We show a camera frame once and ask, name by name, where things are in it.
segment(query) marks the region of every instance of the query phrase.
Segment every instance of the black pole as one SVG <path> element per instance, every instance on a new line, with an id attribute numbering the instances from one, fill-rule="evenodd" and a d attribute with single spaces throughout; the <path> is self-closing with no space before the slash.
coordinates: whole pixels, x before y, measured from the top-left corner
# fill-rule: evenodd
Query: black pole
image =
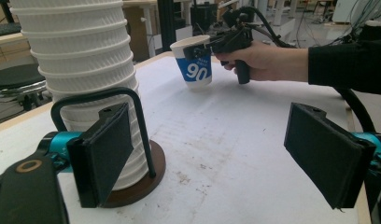
<path id="1" fill-rule="evenodd" d="M 161 24 L 162 50 L 170 51 L 170 45 L 176 42 L 173 0 L 158 0 L 159 21 Z"/>

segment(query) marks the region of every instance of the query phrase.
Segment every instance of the floor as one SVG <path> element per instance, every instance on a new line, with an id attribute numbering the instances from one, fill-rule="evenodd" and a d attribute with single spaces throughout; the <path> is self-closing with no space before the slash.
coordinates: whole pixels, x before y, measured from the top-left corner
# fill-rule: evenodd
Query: floor
<path id="1" fill-rule="evenodd" d="M 328 17 L 322 17 L 323 6 L 318 6 L 316 12 L 313 12 L 315 6 L 308 6 L 307 10 L 299 6 L 295 15 L 295 29 L 289 36 L 289 42 L 298 48 L 310 48 L 314 46 L 323 46 L 331 43 L 337 37 L 346 35 L 349 32 L 349 26 L 345 24 L 332 24 Z M 272 21 L 274 11 L 268 10 L 266 19 Z M 288 12 L 283 13 L 282 22 L 288 21 Z M 270 41 L 263 35 L 254 36 L 254 39 Z M 366 106 L 374 122 L 375 128 L 381 133 L 381 95 L 356 92 L 361 101 Z M 21 113 L 22 107 L 15 102 L 6 104 L 6 107 L 0 103 L 0 122 L 12 118 Z M 356 121 L 356 131 L 361 132 L 360 125 Z"/>

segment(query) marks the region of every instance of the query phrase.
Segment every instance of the number on cup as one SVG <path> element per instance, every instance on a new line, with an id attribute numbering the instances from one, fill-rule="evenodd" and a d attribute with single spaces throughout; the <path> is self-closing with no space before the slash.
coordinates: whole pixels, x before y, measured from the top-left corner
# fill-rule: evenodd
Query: number on cup
<path id="1" fill-rule="evenodd" d="M 191 63 L 190 65 L 188 65 L 188 72 L 189 73 L 187 73 L 187 76 L 190 78 L 196 77 L 196 80 L 202 80 L 204 77 L 207 76 L 207 68 L 199 68 L 199 65 L 197 65 L 196 63 Z"/>

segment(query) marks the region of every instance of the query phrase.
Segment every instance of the table surface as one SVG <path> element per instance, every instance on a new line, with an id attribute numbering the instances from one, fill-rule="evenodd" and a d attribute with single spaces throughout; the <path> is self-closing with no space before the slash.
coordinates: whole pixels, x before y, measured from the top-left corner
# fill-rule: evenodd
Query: table surface
<path id="1" fill-rule="evenodd" d="M 219 63 L 212 68 L 212 83 L 190 91 L 171 53 L 137 65 L 148 136 L 166 157 L 163 180 L 131 205 L 84 209 L 73 175 L 59 174 L 71 223 L 368 223 L 363 191 L 356 208 L 332 210 L 283 146 L 291 102 L 347 128 L 338 93 L 285 81 L 238 85 Z M 0 174 L 55 131 L 50 108 L 0 124 Z"/>

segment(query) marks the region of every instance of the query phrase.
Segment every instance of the black sleeve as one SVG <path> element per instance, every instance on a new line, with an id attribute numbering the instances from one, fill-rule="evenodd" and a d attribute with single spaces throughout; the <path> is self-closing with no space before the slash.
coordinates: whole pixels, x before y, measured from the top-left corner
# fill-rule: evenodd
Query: black sleeve
<path id="1" fill-rule="evenodd" d="M 309 84 L 381 94 L 381 40 L 309 49 Z"/>

